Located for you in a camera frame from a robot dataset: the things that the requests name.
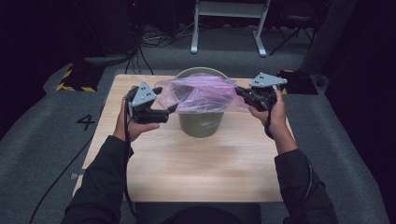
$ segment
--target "chair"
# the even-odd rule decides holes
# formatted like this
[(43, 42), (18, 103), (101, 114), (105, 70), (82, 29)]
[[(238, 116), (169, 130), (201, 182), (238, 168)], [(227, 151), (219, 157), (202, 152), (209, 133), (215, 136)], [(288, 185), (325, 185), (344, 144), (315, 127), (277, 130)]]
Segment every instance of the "chair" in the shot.
[[(327, 0), (325, 3), (320, 1), (307, 0), (280, 0), (276, 1), (276, 9), (279, 16), (278, 24), (276, 28), (280, 30), (282, 36), (283, 33), (280, 26), (294, 29), (294, 32), (287, 38), (283, 36), (284, 40), (280, 43), (269, 55), (274, 54), (275, 51), (280, 49), (286, 42), (288, 42), (293, 36), (298, 36), (301, 30), (304, 30), (310, 40), (309, 48), (311, 48), (315, 35), (320, 28), (320, 25), (327, 16), (327, 12), (332, 3), (332, 0)], [(310, 35), (306, 29), (313, 28), (313, 34)]]

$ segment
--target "wooden table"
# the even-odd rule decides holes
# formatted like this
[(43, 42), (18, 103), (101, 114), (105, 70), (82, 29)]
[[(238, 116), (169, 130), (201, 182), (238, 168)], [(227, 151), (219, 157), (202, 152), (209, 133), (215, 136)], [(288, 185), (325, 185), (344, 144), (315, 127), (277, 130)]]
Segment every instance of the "wooden table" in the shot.
[[(151, 88), (173, 76), (118, 75), (92, 139), (86, 169), (114, 131), (122, 97), (146, 80)], [(239, 86), (251, 79), (235, 78)], [(194, 138), (180, 129), (178, 114), (132, 143), (128, 189), (135, 202), (281, 202), (276, 146), (249, 113), (226, 112), (219, 129)], [(76, 189), (81, 184), (78, 178)]]

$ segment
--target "black jacket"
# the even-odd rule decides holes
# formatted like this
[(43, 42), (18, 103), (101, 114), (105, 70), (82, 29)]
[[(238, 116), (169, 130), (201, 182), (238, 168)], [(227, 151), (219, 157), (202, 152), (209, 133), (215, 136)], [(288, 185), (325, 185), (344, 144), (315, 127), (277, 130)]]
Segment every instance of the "black jacket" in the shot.
[[(62, 223), (119, 223), (126, 181), (125, 142), (109, 136), (87, 168), (81, 187), (64, 212)], [(300, 149), (275, 158), (280, 192), (290, 217), (284, 223), (337, 223), (324, 184), (313, 172), (313, 185), (303, 204), (309, 168)]]

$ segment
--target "plastic bag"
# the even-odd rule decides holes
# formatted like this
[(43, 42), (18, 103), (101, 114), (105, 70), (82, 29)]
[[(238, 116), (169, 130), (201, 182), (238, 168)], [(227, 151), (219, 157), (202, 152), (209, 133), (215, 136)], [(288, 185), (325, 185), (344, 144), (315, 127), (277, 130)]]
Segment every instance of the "plastic bag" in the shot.
[(236, 81), (205, 73), (159, 81), (157, 102), (163, 107), (178, 104), (177, 113), (248, 112), (248, 105), (235, 92)]

